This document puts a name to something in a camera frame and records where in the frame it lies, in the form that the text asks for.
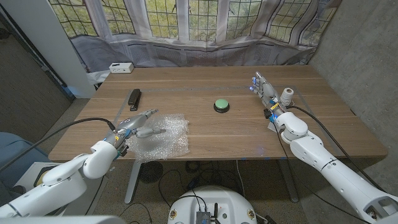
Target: black button base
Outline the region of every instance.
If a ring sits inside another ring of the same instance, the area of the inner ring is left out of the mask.
[[[215,111],[217,111],[217,112],[219,112],[219,113],[225,113],[225,112],[228,112],[229,111],[229,104],[228,104],[228,106],[226,107],[226,108],[224,108],[224,109],[219,109],[218,107],[216,107],[216,104],[214,104],[214,110]]]

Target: white cylinder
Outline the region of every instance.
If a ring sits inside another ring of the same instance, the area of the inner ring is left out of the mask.
[[[293,94],[294,91],[291,88],[285,88],[282,95],[280,96],[280,102],[282,103],[282,105],[289,105],[292,101]]]

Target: wooden table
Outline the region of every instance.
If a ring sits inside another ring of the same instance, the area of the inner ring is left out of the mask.
[[[311,111],[352,157],[384,157],[387,150],[311,66],[135,68],[131,74],[110,74],[77,119],[101,117],[118,121],[157,108],[159,114],[183,113],[189,121],[188,154],[170,160],[281,159],[285,154],[276,133],[267,128],[261,100],[251,91],[251,78],[260,71],[275,89],[295,91],[296,106]],[[124,106],[129,92],[142,90],[138,111]],[[228,100],[230,110],[217,113],[214,102]],[[291,109],[320,136],[336,157],[343,154],[318,124]],[[72,126],[49,155],[65,162],[104,138],[108,126],[90,121]],[[120,159],[135,159],[130,152]]]

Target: window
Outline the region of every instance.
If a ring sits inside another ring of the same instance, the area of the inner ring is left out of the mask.
[[[178,39],[175,0],[146,0],[150,29],[154,37]]]
[[[300,44],[317,46],[319,43],[319,39],[322,35],[322,32],[329,24],[329,21],[333,17],[335,12],[336,8],[324,9],[320,14],[319,18],[315,19],[307,27],[307,29],[305,29],[303,35],[300,38]]]
[[[268,36],[289,42],[293,27],[304,15],[310,3],[311,0],[286,0],[272,21]]]
[[[112,34],[135,34],[123,0],[102,0],[102,7]]]
[[[189,0],[189,39],[216,41],[218,0]]]
[[[84,0],[50,0],[49,2],[69,38],[78,35],[97,36]]]
[[[231,0],[229,2],[226,39],[250,35],[251,27],[257,19],[261,0]]]

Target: bubble wrap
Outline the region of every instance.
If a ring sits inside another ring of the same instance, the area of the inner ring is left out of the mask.
[[[139,162],[167,159],[188,153],[188,121],[184,114],[162,114],[148,119],[141,128],[166,129],[165,133],[148,138],[133,136],[126,141],[129,151],[136,153]]]

